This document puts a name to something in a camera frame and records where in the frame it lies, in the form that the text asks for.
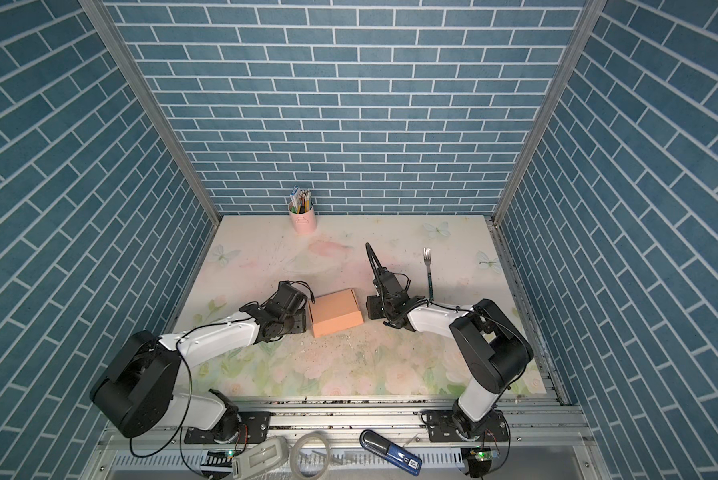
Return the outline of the orange paper box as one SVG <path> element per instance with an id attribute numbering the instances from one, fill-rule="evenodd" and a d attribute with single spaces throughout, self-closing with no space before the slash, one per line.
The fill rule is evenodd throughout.
<path id="1" fill-rule="evenodd" d="M 319 296 L 308 304 L 311 331 L 316 338 L 360 326 L 364 317 L 353 289 Z"/>

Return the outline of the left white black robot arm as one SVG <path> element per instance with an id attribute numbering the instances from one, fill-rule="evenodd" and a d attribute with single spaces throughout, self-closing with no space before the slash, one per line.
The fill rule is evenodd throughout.
<path id="1" fill-rule="evenodd" d="M 268 299 L 206 325 L 161 336 L 139 331 L 95 381 L 90 399 L 128 439 L 174 427 L 207 434 L 213 443 L 233 442 L 243 432 L 238 407 L 217 389 L 179 393 L 178 382 L 192 386 L 192 369 L 222 354 L 303 333 L 306 306 L 314 301 L 307 283 L 281 281 Z"/>

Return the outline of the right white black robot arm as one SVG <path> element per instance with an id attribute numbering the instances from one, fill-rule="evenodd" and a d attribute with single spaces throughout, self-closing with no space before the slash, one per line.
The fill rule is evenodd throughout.
<path id="1" fill-rule="evenodd" d="M 470 306 L 444 306 L 411 296 L 397 275 L 373 270 L 377 294 L 368 298 L 371 317 L 395 329 L 432 333 L 453 340 L 471 379 L 455 402 L 454 417 L 468 425 L 482 421 L 534 358 L 527 339 L 490 299 Z"/>

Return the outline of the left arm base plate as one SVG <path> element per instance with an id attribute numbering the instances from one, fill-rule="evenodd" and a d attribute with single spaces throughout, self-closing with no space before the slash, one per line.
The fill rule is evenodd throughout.
<path id="1" fill-rule="evenodd" d="M 188 428 L 183 441 L 189 445 L 243 445 L 259 444 L 266 440 L 272 414 L 269 411 L 240 412 L 231 422 L 235 428 L 232 434 L 224 426 L 211 430 Z"/>

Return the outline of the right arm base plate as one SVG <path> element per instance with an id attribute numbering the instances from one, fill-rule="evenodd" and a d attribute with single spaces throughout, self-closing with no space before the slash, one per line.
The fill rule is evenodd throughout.
<path id="1" fill-rule="evenodd" d="M 510 439 L 508 422 L 499 409 L 490 410 L 479 421 L 451 410 L 424 410 L 419 417 L 432 443 L 482 440 L 500 443 Z"/>

